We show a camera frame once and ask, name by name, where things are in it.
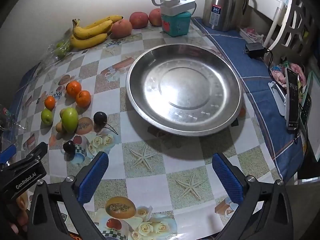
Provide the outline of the dark cherry front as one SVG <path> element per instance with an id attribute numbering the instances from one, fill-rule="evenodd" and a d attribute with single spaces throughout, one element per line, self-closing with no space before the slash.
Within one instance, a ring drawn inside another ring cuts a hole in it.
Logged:
<path id="1" fill-rule="evenodd" d="M 72 140 L 69 140 L 63 144 L 63 150 L 67 154 L 75 154 L 75 143 Z"/>

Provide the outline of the small green fruit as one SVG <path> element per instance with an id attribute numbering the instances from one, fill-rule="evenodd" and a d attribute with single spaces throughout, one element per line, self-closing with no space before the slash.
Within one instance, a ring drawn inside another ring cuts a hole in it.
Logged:
<path id="1" fill-rule="evenodd" d="M 53 114 L 52 114 L 52 112 L 49 109 L 45 108 L 41 112 L 41 120 L 47 126 L 52 125 L 52 123 L 53 123 Z"/>

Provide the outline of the small tan longan fruit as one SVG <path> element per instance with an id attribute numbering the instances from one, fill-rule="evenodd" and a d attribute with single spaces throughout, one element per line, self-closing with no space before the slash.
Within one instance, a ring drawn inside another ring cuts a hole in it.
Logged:
<path id="1" fill-rule="evenodd" d="M 57 133 L 62 133 L 63 132 L 63 126 L 62 122 L 58 122 L 55 126 Z"/>

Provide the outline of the small orange tangerine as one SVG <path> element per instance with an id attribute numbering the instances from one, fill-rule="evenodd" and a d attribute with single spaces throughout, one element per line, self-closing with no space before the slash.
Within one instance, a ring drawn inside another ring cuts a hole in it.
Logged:
<path id="1" fill-rule="evenodd" d="M 44 106 L 48 110 L 52 111 L 55 107 L 55 98 L 53 96 L 49 95 L 44 101 Z"/>

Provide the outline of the large green fruit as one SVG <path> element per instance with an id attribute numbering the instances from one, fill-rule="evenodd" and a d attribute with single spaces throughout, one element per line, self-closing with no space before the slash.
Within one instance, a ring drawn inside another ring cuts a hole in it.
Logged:
<path id="1" fill-rule="evenodd" d="M 61 117 L 62 125 L 67 133 L 74 133 L 78 126 L 78 112 L 74 108 L 66 108 Z"/>

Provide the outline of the dark cherry with stem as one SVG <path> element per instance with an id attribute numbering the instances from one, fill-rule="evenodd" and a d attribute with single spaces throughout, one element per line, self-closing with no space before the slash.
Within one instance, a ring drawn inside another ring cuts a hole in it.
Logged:
<path id="1" fill-rule="evenodd" d="M 106 113 L 102 111 L 96 112 L 93 115 L 93 122 L 94 122 L 94 129 L 96 131 L 101 131 L 102 129 L 107 128 L 111 130 L 113 133 L 115 133 L 116 135 L 118 135 L 118 132 L 108 123 L 108 117 Z"/>

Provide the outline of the orange tangerine back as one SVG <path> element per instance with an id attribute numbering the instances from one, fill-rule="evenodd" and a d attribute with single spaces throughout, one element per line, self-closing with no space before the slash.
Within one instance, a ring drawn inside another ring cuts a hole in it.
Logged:
<path id="1" fill-rule="evenodd" d="M 81 92 L 82 87 L 78 81 L 71 81 L 66 86 L 66 92 L 71 98 L 76 98 L 76 96 Z"/>

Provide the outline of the clear tray of green fruits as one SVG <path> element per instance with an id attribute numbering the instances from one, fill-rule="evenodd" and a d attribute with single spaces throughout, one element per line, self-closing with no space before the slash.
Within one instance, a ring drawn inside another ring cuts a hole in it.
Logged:
<path id="1" fill-rule="evenodd" d="M 71 45 L 71 36 L 67 35 L 58 40 L 54 44 L 51 44 L 43 55 L 40 65 L 44 68 L 57 63 L 64 59 L 73 49 Z"/>

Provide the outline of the clear plastic container with label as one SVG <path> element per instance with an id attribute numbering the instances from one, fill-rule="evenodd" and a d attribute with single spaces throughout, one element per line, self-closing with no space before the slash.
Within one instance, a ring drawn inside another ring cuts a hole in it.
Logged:
<path id="1" fill-rule="evenodd" d="M 16 116 L 11 113 L 6 107 L 1 105 L 1 132 L 9 135 L 11 132 L 25 132 L 25 127 L 18 123 Z"/>

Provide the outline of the white phone stand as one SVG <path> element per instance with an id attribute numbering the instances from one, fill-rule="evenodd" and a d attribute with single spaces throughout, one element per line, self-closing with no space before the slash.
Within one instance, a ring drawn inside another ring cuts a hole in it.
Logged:
<path id="1" fill-rule="evenodd" d="M 275 81 L 269 82 L 268 86 L 276 102 L 279 114 L 284 117 L 286 113 L 286 99 L 283 91 Z"/>

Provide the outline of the large stainless steel basin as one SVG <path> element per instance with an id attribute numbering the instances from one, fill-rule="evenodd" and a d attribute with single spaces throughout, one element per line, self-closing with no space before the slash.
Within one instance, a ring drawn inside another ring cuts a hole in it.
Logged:
<path id="1" fill-rule="evenodd" d="M 140 55 L 126 77 L 135 111 L 174 135 L 217 133 L 238 117 L 243 103 L 240 77 L 213 51 L 191 44 L 165 44 Z"/>

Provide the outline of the pink snack bag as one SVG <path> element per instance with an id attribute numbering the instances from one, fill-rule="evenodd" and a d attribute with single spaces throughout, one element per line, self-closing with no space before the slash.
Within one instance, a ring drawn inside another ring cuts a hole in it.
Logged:
<path id="1" fill-rule="evenodd" d="M 273 78 L 283 88 L 286 88 L 285 68 L 286 67 L 282 64 L 271 67 L 271 73 Z M 295 63 L 289 63 L 288 68 L 290 68 L 292 71 L 294 71 L 298 75 L 298 86 L 299 87 L 306 86 L 306 77 L 303 72 L 303 68 L 301 68 L 301 66 Z"/>

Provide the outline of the blue striped cloth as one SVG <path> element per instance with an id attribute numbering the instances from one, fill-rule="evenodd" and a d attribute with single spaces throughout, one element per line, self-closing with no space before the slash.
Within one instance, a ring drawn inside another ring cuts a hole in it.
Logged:
<path id="1" fill-rule="evenodd" d="M 198 17 L 192 22 L 240 76 L 269 154 L 281 179 L 287 183 L 303 163 L 303 143 L 300 134 L 295 135 L 286 129 L 286 121 L 280 115 L 268 85 L 272 79 L 267 65 L 261 59 L 251 59 L 244 53 L 247 42 L 236 30 L 221 32 L 210 29 Z"/>

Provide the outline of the black power adapter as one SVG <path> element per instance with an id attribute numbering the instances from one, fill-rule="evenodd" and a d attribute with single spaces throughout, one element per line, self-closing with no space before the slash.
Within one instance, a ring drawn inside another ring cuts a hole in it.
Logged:
<path id="1" fill-rule="evenodd" d="M 263 57 L 266 53 L 266 48 L 259 42 L 245 44 L 245 54 L 251 59 Z"/>

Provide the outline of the yellow banana bunch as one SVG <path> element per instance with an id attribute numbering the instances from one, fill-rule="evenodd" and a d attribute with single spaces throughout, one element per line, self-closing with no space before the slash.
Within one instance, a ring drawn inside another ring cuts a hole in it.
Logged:
<path id="1" fill-rule="evenodd" d="M 70 43 L 75 49 L 88 49 L 107 40 L 113 25 L 122 20 L 123 16 L 112 15 L 100 19 L 87 27 L 80 26 L 79 19 L 72 19 L 73 33 Z"/>

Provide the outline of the peach near bananas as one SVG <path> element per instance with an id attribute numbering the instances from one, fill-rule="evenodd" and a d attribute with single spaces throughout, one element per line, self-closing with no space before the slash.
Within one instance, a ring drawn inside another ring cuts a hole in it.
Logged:
<path id="1" fill-rule="evenodd" d="M 111 28 L 111 38 L 124 38 L 132 33 L 132 24 L 129 20 L 122 19 L 113 24 Z"/>

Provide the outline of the teal plastic box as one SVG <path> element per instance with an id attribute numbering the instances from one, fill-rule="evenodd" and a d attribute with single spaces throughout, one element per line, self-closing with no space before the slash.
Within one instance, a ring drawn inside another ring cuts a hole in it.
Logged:
<path id="1" fill-rule="evenodd" d="M 175 16 L 161 14 L 162 30 L 171 37 L 187 35 L 191 20 L 191 13 L 186 11 Z"/>

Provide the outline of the red apple middle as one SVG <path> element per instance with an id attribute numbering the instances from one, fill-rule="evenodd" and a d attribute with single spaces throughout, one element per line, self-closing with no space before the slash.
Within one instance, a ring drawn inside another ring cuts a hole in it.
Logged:
<path id="1" fill-rule="evenodd" d="M 133 12 L 130 15 L 129 21 L 133 29 L 142 29 L 147 27 L 149 17 L 145 12 Z"/>

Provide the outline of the stainless steel thermos jug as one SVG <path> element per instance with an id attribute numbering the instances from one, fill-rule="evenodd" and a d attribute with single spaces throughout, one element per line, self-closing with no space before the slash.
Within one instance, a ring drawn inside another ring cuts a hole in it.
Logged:
<path id="1" fill-rule="evenodd" d="M 231 30 L 236 0 L 205 0 L 202 23 L 217 31 Z M 245 13 L 248 0 L 244 0 L 241 12 Z"/>

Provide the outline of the red apple by box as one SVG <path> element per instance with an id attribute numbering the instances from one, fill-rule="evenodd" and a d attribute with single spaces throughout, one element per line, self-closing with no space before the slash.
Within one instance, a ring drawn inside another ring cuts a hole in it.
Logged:
<path id="1" fill-rule="evenodd" d="M 159 8 L 150 11 L 149 22 L 155 27 L 160 27 L 162 25 L 161 11 Z"/>

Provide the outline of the white power strip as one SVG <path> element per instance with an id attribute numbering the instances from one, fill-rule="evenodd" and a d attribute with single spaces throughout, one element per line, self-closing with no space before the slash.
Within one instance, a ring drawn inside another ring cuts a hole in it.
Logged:
<path id="1" fill-rule="evenodd" d="M 197 8 L 195 0 L 151 0 L 152 4 L 160 8 L 161 14 L 166 16 L 176 16 L 183 12 L 193 10 L 193 14 Z"/>

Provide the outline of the white chair frame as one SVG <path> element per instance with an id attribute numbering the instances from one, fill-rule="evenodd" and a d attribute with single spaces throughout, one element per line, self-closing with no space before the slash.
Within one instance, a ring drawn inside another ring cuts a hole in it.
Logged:
<path id="1" fill-rule="evenodd" d="M 301 0 L 287 0 L 287 4 L 281 0 L 248 0 L 248 5 L 272 20 L 265 47 L 292 60 L 310 53 L 316 24 Z"/>

